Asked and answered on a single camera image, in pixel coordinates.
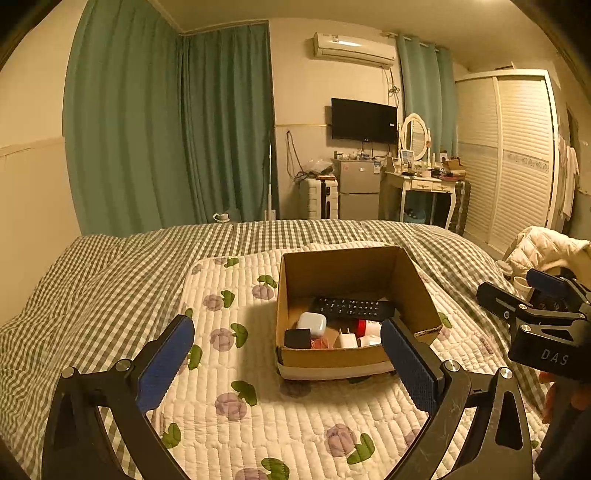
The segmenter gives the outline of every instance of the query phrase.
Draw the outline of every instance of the wall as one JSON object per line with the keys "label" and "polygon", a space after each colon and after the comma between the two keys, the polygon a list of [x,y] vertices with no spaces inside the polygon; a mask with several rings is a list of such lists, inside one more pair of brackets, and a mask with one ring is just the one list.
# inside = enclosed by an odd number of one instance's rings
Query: wall
{"label": "wall", "polygon": [[86,0],[62,0],[0,70],[0,324],[80,235],[61,136],[66,67]]}
{"label": "wall", "polygon": [[80,230],[62,138],[0,149],[0,325]]}
{"label": "wall", "polygon": [[85,5],[62,0],[0,70],[0,148],[61,136],[66,67]]}
{"label": "wall", "polygon": [[[277,142],[277,177],[281,218],[298,218],[297,187],[287,173],[285,134],[290,130],[300,161],[333,157],[334,150],[357,152],[360,142],[333,140],[330,137],[330,99],[348,98],[388,103],[385,72],[379,67],[344,61],[314,58],[312,37],[315,32],[349,35],[395,45],[394,39],[380,35],[376,28],[328,20],[274,18],[269,20],[271,63]],[[401,88],[398,121],[404,120],[400,66],[392,67],[394,83]],[[454,64],[454,74],[468,71]],[[390,105],[395,105],[394,98]],[[374,145],[374,154],[383,155],[386,145]]]}

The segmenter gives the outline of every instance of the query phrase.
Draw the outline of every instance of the white jacket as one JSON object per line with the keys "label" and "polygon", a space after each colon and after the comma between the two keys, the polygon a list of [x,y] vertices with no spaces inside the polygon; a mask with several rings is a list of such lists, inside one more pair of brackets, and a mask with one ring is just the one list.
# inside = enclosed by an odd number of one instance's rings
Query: white jacket
{"label": "white jacket", "polygon": [[591,242],[577,240],[541,226],[530,226],[513,241],[504,260],[514,277],[525,277],[530,268],[548,271],[566,267],[591,290]]}

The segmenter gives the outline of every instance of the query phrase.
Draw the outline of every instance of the refrigerator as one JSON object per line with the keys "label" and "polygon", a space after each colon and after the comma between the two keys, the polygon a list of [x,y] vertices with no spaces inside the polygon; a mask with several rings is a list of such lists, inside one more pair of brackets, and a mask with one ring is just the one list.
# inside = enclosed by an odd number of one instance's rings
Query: refrigerator
{"label": "refrigerator", "polygon": [[377,220],[381,178],[379,162],[343,160],[339,172],[339,218]]}

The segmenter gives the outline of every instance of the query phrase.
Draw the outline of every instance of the wall-mounted tv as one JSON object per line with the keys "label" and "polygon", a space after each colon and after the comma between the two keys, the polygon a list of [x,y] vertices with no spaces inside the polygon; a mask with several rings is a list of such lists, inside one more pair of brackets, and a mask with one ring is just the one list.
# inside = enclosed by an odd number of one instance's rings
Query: wall-mounted tv
{"label": "wall-mounted tv", "polygon": [[332,138],[395,144],[396,107],[359,100],[332,99]]}

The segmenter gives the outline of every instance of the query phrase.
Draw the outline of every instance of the human hand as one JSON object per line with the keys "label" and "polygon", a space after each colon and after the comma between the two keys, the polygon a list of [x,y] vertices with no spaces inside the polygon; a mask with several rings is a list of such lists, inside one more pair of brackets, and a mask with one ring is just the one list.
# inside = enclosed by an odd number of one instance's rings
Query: human hand
{"label": "human hand", "polygon": [[[538,378],[540,379],[540,383],[551,383],[556,381],[556,376],[554,374],[549,374],[548,372],[540,372]],[[549,423],[552,419],[552,410],[554,408],[555,396],[556,384],[553,384],[546,394],[546,402],[544,405],[542,418],[542,423],[544,424]],[[577,410],[581,411],[586,410],[589,406],[591,406],[591,384],[580,385],[579,388],[573,393],[573,396],[570,399],[570,404]]]}

